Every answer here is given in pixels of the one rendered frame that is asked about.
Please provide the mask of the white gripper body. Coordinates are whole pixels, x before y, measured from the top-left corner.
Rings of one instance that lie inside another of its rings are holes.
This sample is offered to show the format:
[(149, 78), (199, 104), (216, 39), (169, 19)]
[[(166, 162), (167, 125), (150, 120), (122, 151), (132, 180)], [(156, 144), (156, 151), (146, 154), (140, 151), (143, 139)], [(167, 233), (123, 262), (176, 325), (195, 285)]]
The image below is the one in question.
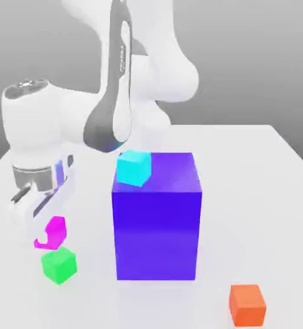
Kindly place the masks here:
[(75, 169), (68, 168), (64, 183), (52, 192), (39, 191), (34, 182), (17, 192), (8, 208), (10, 222), (19, 240), (35, 240), (54, 216), (61, 216), (64, 204), (75, 189)]

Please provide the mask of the small magenta cube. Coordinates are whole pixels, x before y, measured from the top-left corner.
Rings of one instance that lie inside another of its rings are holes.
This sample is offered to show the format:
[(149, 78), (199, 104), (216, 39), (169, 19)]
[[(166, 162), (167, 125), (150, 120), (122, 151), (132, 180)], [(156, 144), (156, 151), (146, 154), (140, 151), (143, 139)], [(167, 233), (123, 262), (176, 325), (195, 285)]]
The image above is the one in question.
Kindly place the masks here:
[(47, 242), (42, 244), (35, 239), (34, 247), (36, 249), (45, 249), (56, 251), (67, 237), (66, 221), (64, 217), (55, 216), (47, 224), (45, 228)]

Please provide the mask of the small green cube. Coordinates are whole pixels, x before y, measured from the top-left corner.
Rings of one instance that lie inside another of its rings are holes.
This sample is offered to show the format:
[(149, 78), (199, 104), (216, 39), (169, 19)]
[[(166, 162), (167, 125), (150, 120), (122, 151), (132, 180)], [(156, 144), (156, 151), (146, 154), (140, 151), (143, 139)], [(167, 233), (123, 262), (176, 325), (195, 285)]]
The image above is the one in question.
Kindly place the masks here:
[(46, 253), (41, 263), (44, 275), (58, 285), (77, 272), (76, 254), (65, 247)]

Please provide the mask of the small cyan cube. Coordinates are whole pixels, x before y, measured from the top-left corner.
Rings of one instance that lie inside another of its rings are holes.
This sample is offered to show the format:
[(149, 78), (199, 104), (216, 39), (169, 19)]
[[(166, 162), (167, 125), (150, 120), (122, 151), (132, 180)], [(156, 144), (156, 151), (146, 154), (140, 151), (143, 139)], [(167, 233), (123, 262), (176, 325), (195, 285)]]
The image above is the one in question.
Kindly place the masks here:
[(118, 156), (116, 178), (120, 183), (142, 187), (151, 176), (151, 153), (127, 150)]

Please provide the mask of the small orange cube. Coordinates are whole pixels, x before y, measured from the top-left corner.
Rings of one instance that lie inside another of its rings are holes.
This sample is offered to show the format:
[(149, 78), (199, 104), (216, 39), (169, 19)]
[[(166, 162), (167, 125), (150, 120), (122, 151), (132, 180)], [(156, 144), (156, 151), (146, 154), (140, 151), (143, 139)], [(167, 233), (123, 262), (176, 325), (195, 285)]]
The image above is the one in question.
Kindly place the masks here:
[(236, 327), (260, 327), (264, 324), (266, 303), (258, 285), (232, 285), (229, 310)]

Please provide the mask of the large blue box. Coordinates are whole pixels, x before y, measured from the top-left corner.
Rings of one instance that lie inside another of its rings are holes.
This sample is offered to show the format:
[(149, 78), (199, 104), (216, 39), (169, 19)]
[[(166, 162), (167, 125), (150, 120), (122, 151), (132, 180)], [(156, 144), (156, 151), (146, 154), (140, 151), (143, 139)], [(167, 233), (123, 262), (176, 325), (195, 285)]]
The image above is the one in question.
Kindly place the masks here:
[(118, 280), (194, 280), (203, 190), (190, 152), (151, 154), (141, 187), (113, 180)]

